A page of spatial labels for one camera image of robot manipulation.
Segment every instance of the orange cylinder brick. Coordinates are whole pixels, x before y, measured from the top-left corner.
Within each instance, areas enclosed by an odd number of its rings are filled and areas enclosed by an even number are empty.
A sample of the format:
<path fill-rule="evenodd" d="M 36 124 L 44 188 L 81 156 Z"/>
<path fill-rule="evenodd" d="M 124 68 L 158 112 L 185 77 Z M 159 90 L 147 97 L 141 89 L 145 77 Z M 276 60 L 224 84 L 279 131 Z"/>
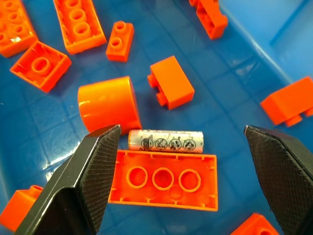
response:
<path fill-rule="evenodd" d="M 128 76 L 80 87 L 78 105 L 90 132 L 112 124 L 120 124 L 122 134 L 141 129 L 134 88 Z"/>

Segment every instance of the battery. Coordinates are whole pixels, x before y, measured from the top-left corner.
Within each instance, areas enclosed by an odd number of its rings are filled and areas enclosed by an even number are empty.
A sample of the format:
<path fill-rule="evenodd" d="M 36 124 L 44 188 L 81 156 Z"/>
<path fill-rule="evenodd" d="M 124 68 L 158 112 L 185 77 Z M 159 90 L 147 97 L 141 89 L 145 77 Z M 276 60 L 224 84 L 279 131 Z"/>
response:
<path fill-rule="evenodd" d="M 130 150 L 202 153 L 203 132 L 132 130 L 128 136 Z"/>

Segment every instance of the blue tray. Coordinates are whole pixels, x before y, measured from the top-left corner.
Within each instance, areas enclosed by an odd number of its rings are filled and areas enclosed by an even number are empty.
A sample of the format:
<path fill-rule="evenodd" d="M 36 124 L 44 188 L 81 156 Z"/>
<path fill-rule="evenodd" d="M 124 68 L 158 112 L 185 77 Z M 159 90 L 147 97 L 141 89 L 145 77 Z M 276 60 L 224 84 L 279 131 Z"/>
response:
<path fill-rule="evenodd" d="M 40 40 L 66 53 L 52 1 L 26 0 L 24 4 Z M 68 72 L 44 94 L 10 73 L 20 55 L 0 58 L 0 210 L 15 190 L 45 186 L 87 134 L 77 106 L 78 87 L 129 75 L 145 129 L 204 132 L 204 152 L 218 156 L 219 211 L 110 204 L 101 234 L 228 235 L 253 212 L 263 214 L 281 233 L 243 135 L 247 124 L 273 128 L 259 102 L 284 86 L 280 77 L 232 22 L 223 38 L 209 40 L 188 0 L 94 0 L 94 4 L 107 39 L 114 22 L 134 24 L 127 63 L 109 62 L 106 45 L 70 56 L 73 64 Z M 191 103 L 168 111 L 158 104 L 146 77 L 151 64 L 171 55 L 196 92 Z M 313 149 L 313 118 L 289 129 L 278 128 Z M 127 136 L 122 137 L 120 148 L 127 149 Z"/>
<path fill-rule="evenodd" d="M 220 5 L 283 83 L 313 77 L 312 0 L 221 0 Z"/>

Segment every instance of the orange lego brick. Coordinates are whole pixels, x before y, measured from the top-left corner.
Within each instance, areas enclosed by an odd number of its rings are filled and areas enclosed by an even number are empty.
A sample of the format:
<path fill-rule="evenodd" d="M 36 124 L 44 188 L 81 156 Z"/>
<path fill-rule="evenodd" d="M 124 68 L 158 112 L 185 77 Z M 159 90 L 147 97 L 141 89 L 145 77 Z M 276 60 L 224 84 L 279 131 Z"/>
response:
<path fill-rule="evenodd" d="M 161 106 L 174 109 L 192 100 L 195 90 L 174 56 L 150 66 L 148 82 L 158 87 L 156 98 Z"/>
<path fill-rule="evenodd" d="M 253 213 L 231 235 L 279 235 L 264 216 Z"/>
<path fill-rule="evenodd" d="M 106 51 L 108 60 L 127 62 L 133 37 L 133 24 L 123 21 L 114 23 Z"/>
<path fill-rule="evenodd" d="M 49 92 L 71 64 L 68 56 L 37 41 L 10 71 L 43 92 Z"/>
<path fill-rule="evenodd" d="M 197 16 L 211 40 L 220 38 L 228 25 L 228 19 L 222 15 L 218 1 L 199 0 Z"/>
<path fill-rule="evenodd" d="M 42 191 L 42 187 L 35 185 L 15 191 L 0 215 L 0 223 L 15 232 Z"/>
<path fill-rule="evenodd" d="M 92 0 L 53 0 L 65 48 L 70 54 L 107 42 Z"/>
<path fill-rule="evenodd" d="M 37 40 L 22 1 L 0 1 L 0 54 L 10 57 L 26 50 Z"/>
<path fill-rule="evenodd" d="M 90 132 L 113 124 L 121 125 L 122 134 L 141 129 L 136 96 L 128 76 L 81 86 L 78 106 Z"/>
<path fill-rule="evenodd" d="M 109 202 L 216 212 L 216 156 L 118 150 Z"/>
<path fill-rule="evenodd" d="M 261 102 L 261 106 L 275 125 L 285 123 L 288 127 L 313 115 L 313 81 L 305 77 L 272 94 Z"/>

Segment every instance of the upside-down lego brick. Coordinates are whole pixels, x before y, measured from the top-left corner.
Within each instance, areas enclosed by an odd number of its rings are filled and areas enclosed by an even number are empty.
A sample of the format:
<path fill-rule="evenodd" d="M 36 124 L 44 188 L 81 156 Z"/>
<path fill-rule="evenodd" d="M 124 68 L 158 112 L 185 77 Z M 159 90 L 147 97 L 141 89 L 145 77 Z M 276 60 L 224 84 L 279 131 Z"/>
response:
<path fill-rule="evenodd" d="M 49 92 L 71 65 L 67 55 L 37 41 L 10 69 L 43 92 Z"/>
<path fill-rule="evenodd" d="M 253 213 L 231 235 L 279 235 L 264 216 Z"/>
<path fill-rule="evenodd" d="M 37 40 L 22 1 L 0 1 L 0 54 L 10 57 L 26 50 Z"/>
<path fill-rule="evenodd" d="M 216 156 L 118 150 L 109 202 L 216 212 Z"/>
<path fill-rule="evenodd" d="M 218 1 L 199 0 L 197 16 L 211 40 L 218 39 L 224 34 L 228 19 L 222 15 Z"/>
<path fill-rule="evenodd" d="M 158 87 L 156 98 L 161 106 L 174 109 L 192 100 L 195 90 L 174 56 L 150 66 L 148 82 Z"/>
<path fill-rule="evenodd" d="M 65 48 L 70 54 L 107 42 L 92 0 L 53 0 Z"/>
<path fill-rule="evenodd" d="M 106 55 L 108 60 L 127 62 L 134 37 L 132 23 L 114 23 Z"/>
<path fill-rule="evenodd" d="M 261 102 L 261 106 L 275 125 L 285 123 L 288 127 L 313 115 L 313 81 L 305 77 L 272 94 Z"/>
<path fill-rule="evenodd" d="M 42 190 L 40 186 L 31 186 L 29 189 L 15 191 L 0 215 L 0 223 L 15 232 Z"/>

